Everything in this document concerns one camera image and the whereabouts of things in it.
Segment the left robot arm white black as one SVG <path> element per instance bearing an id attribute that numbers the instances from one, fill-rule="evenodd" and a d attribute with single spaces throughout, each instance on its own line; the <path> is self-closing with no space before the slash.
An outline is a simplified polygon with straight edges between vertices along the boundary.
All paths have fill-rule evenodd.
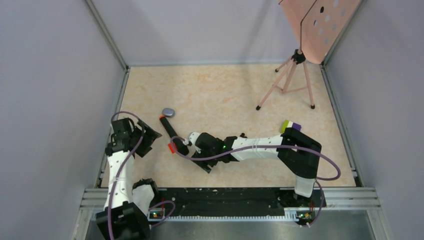
<path id="1" fill-rule="evenodd" d="M 151 179 L 132 182 L 135 157 L 144 157 L 152 150 L 161 134 L 142 120 L 114 120 L 113 134 L 105 154 L 109 165 L 109 183 L 103 211 L 95 222 L 106 240 L 147 240 L 151 236 L 149 207 L 160 202 L 160 193 Z"/>

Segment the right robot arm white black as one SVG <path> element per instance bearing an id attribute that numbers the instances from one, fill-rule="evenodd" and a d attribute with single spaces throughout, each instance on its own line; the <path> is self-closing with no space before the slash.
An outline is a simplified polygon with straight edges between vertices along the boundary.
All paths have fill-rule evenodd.
<path id="1" fill-rule="evenodd" d="M 314 198 L 313 188 L 318 174 L 322 145 L 295 128 L 264 138 L 228 136 L 224 140 L 207 132 L 192 132 L 184 144 L 194 147 L 195 163 L 207 173 L 217 163 L 254 159 L 278 160 L 295 175 L 293 200 L 307 206 Z"/>

